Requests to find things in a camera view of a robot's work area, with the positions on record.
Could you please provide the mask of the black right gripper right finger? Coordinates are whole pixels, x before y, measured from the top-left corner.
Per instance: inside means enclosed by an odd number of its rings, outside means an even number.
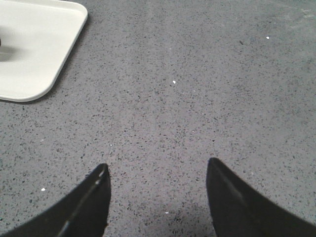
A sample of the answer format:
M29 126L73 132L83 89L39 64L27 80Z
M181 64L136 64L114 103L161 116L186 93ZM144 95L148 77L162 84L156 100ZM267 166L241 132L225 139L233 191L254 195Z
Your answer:
M316 227L276 205L234 174L218 158L210 158L207 196L219 237L314 237Z

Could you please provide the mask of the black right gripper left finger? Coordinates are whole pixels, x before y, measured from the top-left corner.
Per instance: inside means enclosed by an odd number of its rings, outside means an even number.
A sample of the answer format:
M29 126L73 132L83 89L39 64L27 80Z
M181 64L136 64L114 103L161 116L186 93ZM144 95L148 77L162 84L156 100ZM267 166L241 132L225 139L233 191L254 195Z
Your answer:
M4 237L102 237L111 200L108 165L98 165L51 208Z

